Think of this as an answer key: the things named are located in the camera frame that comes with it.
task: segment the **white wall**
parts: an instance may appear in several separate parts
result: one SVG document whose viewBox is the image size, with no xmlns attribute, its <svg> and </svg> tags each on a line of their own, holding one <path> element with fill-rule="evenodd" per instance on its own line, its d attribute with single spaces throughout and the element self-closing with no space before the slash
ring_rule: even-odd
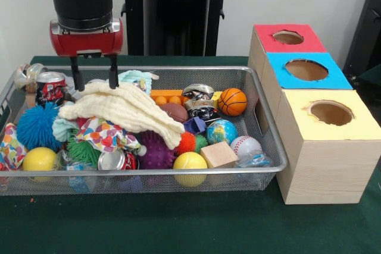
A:
<svg viewBox="0 0 381 254">
<path fill-rule="evenodd" d="M 12 71 L 34 55 L 54 55 L 49 21 L 52 0 L 0 0 L 0 89 Z M 114 0 L 114 15 L 124 0 Z M 225 0 L 218 55 L 248 55 L 254 23 L 308 23 L 343 65 L 364 0 Z"/>
</svg>

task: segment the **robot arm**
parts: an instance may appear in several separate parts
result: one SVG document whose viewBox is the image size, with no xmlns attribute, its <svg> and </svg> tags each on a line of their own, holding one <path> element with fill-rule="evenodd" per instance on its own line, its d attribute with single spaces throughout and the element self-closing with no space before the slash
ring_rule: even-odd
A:
<svg viewBox="0 0 381 254">
<path fill-rule="evenodd" d="M 85 88 L 77 58 L 109 57 L 109 83 L 118 86 L 117 54 L 123 45 L 123 26 L 113 18 L 113 0 L 54 0 L 58 20 L 51 21 L 50 35 L 57 55 L 69 57 L 75 88 Z"/>
</svg>

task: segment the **metal basket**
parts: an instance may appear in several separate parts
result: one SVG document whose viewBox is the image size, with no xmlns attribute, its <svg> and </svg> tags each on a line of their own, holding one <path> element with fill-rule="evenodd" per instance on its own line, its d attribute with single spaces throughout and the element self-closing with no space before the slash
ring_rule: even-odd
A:
<svg viewBox="0 0 381 254">
<path fill-rule="evenodd" d="M 49 67 L 70 75 L 70 67 Z M 107 67 L 81 67 L 85 82 L 107 79 Z M 0 172 L 0 195 L 73 195 L 76 193 L 156 193 L 156 192 L 214 192 L 234 190 L 264 190 L 275 173 L 287 165 L 287 156 L 274 119 L 264 96 L 257 74 L 247 67 L 120 67 L 124 70 L 150 71 L 160 80 L 152 89 L 183 89 L 192 83 L 206 83 L 215 90 L 237 87 L 248 97 L 243 115 L 229 117 L 239 135 L 250 135 L 262 145 L 273 160 L 268 168 L 229 168 L 206 170 L 134 170 L 134 171 L 3 171 Z M 269 128 L 262 134 L 255 115 L 260 101 Z M 26 109 L 25 93 L 15 90 L 11 78 L 0 94 L 2 116 L 0 137 L 7 122 L 18 122 Z M 184 187 L 182 180 L 204 180 L 198 187 Z"/>
</svg>

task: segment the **football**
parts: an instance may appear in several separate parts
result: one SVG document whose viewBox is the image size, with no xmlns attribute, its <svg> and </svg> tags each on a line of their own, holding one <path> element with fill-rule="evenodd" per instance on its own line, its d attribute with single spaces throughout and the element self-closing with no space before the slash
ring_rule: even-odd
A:
<svg viewBox="0 0 381 254">
<path fill-rule="evenodd" d="M 188 120 L 188 113 L 185 108 L 179 104 L 163 104 L 160 106 L 162 110 L 164 110 L 169 117 L 173 118 L 177 122 L 184 123 Z"/>
</svg>

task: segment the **yellow ball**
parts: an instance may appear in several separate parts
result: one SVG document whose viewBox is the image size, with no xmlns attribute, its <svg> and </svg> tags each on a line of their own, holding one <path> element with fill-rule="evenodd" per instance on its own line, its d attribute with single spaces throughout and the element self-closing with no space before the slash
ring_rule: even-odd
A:
<svg viewBox="0 0 381 254">
<path fill-rule="evenodd" d="M 195 152 L 188 152 L 181 154 L 176 159 L 173 168 L 175 170 L 207 169 L 208 165 L 201 155 Z M 174 177 L 184 187 L 197 187 L 205 181 L 207 175 L 175 175 Z"/>
<path fill-rule="evenodd" d="M 57 154 L 45 147 L 30 150 L 23 161 L 24 171 L 51 171 L 54 169 Z"/>
</svg>

